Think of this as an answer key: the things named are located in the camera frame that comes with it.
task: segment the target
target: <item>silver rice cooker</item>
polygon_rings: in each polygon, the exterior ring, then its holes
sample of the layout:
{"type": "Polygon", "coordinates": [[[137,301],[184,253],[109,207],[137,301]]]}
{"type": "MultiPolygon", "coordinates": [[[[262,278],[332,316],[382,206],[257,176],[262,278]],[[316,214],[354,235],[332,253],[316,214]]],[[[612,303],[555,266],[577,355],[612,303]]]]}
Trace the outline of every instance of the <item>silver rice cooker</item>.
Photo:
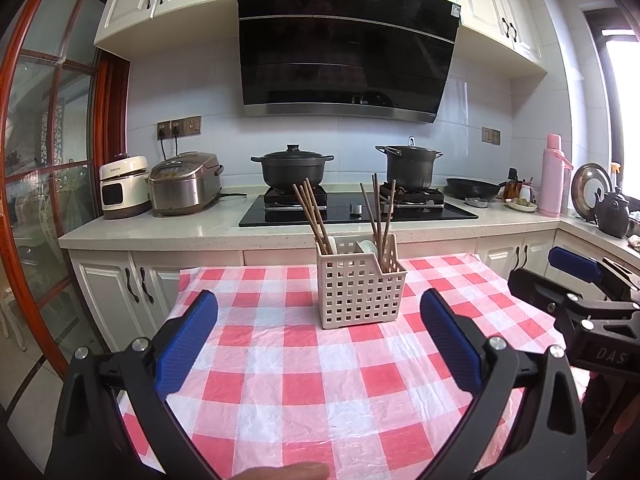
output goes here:
{"type": "Polygon", "coordinates": [[[151,209],[146,157],[118,155],[100,167],[100,202],[107,220],[129,218],[151,209]]]}
{"type": "Polygon", "coordinates": [[[154,211],[165,216],[204,209],[220,196],[224,167],[213,153],[185,152],[154,166],[149,189],[154,211]]]}

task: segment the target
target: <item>black range hood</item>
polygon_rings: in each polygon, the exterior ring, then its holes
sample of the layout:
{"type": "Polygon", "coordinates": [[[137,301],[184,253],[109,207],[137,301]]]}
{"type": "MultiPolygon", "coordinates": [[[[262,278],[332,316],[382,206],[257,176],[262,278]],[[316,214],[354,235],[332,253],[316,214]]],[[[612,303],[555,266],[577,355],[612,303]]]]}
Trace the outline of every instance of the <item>black range hood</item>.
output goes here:
{"type": "Polygon", "coordinates": [[[447,0],[238,0],[248,116],[433,123],[460,6],[447,0]]]}

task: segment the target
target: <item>checkered tablecloth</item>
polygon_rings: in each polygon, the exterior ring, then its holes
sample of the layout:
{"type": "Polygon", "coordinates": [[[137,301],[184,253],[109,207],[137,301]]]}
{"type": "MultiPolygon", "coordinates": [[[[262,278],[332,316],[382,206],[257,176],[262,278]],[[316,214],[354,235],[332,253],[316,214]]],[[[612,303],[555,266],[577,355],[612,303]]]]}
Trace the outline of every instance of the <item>checkered tablecloth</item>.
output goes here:
{"type": "MultiPolygon", "coordinates": [[[[547,314],[515,300],[472,254],[404,260],[398,320],[322,330],[316,266],[184,270],[170,317],[203,289],[220,315],[181,390],[167,402],[223,477],[259,465],[327,463],[332,478],[414,480],[471,396],[460,391],[420,320],[435,287],[452,309],[513,347],[564,346],[547,314]]],[[[522,393],[514,390],[481,466],[493,463],[522,393]]],[[[120,408],[142,460],[160,468],[127,397],[120,408]]]]}

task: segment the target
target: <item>backsplash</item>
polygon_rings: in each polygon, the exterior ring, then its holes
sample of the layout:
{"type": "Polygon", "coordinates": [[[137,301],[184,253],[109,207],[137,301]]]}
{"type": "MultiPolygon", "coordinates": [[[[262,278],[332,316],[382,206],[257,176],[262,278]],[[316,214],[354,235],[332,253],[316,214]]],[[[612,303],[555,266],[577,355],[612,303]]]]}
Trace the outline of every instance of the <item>backsplash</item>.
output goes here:
{"type": "MultiPolygon", "coordinates": [[[[213,152],[224,165],[224,186],[263,184],[252,155],[301,149],[335,155],[324,182],[368,182],[386,171],[377,144],[406,144],[444,152],[434,165],[434,183],[448,176],[506,179],[511,143],[511,88],[508,79],[482,67],[453,60],[434,124],[328,116],[246,118],[238,39],[189,46],[133,60],[127,105],[127,152],[145,155],[149,167],[162,160],[156,123],[201,115],[202,133],[178,140],[180,152],[213,152]],[[481,127],[501,131],[501,144],[481,142],[481,127]]],[[[173,139],[164,141],[167,156],[173,139]]]]}

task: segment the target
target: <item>white countertop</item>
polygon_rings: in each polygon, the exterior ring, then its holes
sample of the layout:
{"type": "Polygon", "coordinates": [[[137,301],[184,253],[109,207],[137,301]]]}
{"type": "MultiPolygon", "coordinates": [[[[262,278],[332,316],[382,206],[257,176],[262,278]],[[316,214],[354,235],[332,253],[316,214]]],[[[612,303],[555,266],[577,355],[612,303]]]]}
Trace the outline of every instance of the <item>white countertop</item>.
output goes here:
{"type": "MultiPolygon", "coordinates": [[[[211,251],[261,250],[314,247],[309,225],[238,227],[257,193],[222,198],[208,209],[179,217],[156,217],[151,211],[133,218],[98,218],[60,238],[60,247],[77,250],[211,251]]],[[[599,231],[581,219],[553,219],[537,213],[513,211],[502,202],[487,209],[472,208],[462,201],[447,201],[478,215],[477,219],[393,222],[398,243],[478,238],[532,231],[562,229],[640,268],[640,254],[626,244],[599,231]]],[[[328,224],[329,234],[370,233],[370,224],[328,224]]]]}

